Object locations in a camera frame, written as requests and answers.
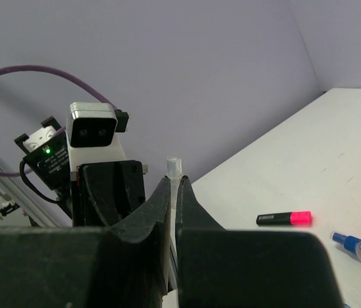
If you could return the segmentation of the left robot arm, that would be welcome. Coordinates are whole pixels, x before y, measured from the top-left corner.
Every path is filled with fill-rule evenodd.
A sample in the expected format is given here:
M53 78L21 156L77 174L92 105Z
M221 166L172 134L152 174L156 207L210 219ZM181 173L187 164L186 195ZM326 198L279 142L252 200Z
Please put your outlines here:
M143 166L127 160L118 140L126 130L129 115L117 111L115 118L81 118L65 132L28 150L21 135L15 140L26 153L19 164L20 178L46 200L26 176L25 167L57 194L49 199L72 219L75 227L112 226L129 216L146 200Z

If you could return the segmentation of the clear pen cap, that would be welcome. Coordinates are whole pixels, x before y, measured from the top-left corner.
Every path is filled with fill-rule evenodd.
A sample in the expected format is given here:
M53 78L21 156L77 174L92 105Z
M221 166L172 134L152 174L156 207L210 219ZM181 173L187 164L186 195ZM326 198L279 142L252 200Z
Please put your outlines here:
M175 222L178 188L183 176L181 158L167 157L167 177L170 180L171 192L171 242L169 250L169 286L168 292L178 288L178 258L176 251Z

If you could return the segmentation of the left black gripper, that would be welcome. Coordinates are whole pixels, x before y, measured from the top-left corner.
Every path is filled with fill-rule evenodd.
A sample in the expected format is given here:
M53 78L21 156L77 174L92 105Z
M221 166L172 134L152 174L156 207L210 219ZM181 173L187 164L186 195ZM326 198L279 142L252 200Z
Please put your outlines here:
M72 225L111 227L146 201L137 160L83 164L71 182Z

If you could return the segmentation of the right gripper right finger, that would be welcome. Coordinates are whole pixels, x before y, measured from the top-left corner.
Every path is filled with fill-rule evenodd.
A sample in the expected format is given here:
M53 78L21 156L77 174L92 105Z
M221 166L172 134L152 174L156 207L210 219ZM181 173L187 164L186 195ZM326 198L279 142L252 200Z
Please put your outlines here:
M227 230L184 176L176 209L180 307L343 307L323 244L307 232Z

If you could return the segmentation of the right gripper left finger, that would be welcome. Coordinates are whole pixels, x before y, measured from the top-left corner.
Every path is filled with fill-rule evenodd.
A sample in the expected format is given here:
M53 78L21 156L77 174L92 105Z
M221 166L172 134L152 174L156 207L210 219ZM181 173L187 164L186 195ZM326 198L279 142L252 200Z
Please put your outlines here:
M160 307L170 182L112 227L0 228L0 307Z

